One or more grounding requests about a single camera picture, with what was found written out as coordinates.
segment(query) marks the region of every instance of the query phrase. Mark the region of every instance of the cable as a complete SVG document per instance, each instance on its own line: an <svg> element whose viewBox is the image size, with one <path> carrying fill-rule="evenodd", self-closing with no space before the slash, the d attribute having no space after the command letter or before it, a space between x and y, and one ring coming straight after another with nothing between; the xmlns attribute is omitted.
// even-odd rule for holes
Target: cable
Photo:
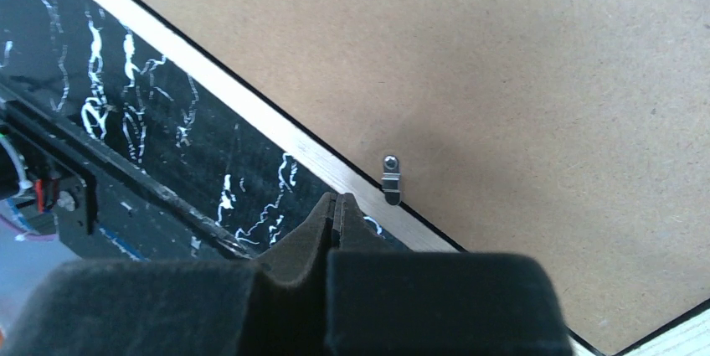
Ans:
<svg viewBox="0 0 710 356"><path fill-rule="evenodd" d="M56 233L51 235L36 235L32 232L28 232L20 229L14 223L10 222L9 219L5 218L4 215L0 214L0 224L7 226L12 232L17 234L15 236L16 241L55 241L59 238Z"/></svg>

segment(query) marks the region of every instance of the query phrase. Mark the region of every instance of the black marble surface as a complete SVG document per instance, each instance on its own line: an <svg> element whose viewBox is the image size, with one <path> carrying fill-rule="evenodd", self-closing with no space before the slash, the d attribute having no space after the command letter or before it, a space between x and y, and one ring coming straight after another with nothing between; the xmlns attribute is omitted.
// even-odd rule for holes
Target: black marble surface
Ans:
<svg viewBox="0 0 710 356"><path fill-rule="evenodd" d="M332 191L91 0L0 0L0 53L0 73L32 86L22 95L82 126L82 139L103 141L258 252Z"/></svg>

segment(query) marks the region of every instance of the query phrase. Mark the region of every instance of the metal clip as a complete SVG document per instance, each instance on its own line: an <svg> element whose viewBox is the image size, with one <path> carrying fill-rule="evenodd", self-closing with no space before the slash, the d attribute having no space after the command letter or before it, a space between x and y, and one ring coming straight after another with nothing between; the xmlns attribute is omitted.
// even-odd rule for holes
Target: metal clip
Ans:
<svg viewBox="0 0 710 356"><path fill-rule="evenodd" d="M384 172L382 173L382 191L387 204L399 205L402 202L400 191L399 160L394 155L388 155L383 160Z"/></svg>

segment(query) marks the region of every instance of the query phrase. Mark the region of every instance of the screw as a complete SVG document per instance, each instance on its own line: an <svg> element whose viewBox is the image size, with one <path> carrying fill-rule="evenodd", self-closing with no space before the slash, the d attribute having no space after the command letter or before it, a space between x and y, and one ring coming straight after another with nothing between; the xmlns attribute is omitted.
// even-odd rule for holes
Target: screw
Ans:
<svg viewBox="0 0 710 356"><path fill-rule="evenodd" d="M72 212L76 209L76 201L74 201L74 197L69 194L69 192L66 191L60 191L59 192L59 198L57 199L57 205L61 209L65 209L69 212Z"/></svg>
<svg viewBox="0 0 710 356"><path fill-rule="evenodd" d="M397 167L397 163L397 158L392 155L384 157L384 166L389 170L395 169Z"/></svg>

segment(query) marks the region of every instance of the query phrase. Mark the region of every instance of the brown fiberboard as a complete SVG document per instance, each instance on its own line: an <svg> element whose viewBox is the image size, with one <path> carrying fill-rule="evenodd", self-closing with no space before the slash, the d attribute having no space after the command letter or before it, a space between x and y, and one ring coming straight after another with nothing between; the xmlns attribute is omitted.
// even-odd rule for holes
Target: brown fiberboard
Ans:
<svg viewBox="0 0 710 356"><path fill-rule="evenodd" d="M710 0L142 0L613 353L710 297Z"/></svg>

